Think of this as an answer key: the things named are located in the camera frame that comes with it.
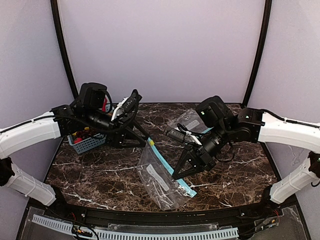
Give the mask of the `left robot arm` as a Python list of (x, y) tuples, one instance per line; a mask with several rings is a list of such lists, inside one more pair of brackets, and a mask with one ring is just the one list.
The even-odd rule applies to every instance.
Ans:
[(84, 131), (86, 127), (102, 134), (114, 148), (143, 148), (149, 137), (136, 121), (142, 96), (134, 89), (116, 107), (107, 86), (89, 82), (82, 84), (78, 97), (71, 103), (52, 108), (44, 114), (0, 131), (0, 185), (16, 190), (44, 206), (62, 202), (57, 187), (45, 184), (21, 170), (10, 155), (46, 140), (64, 138)]

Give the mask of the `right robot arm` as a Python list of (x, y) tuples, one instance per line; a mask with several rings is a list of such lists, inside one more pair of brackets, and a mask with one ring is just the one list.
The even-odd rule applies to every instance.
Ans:
[(219, 96), (202, 101), (196, 108), (210, 134), (193, 133), (197, 142), (187, 142), (173, 170), (175, 180), (210, 171), (226, 144), (237, 142), (278, 143), (309, 150), (308, 157), (281, 181), (265, 188), (263, 206), (277, 207), (320, 179), (320, 125), (280, 117), (266, 109), (243, 108), (237, 115)]

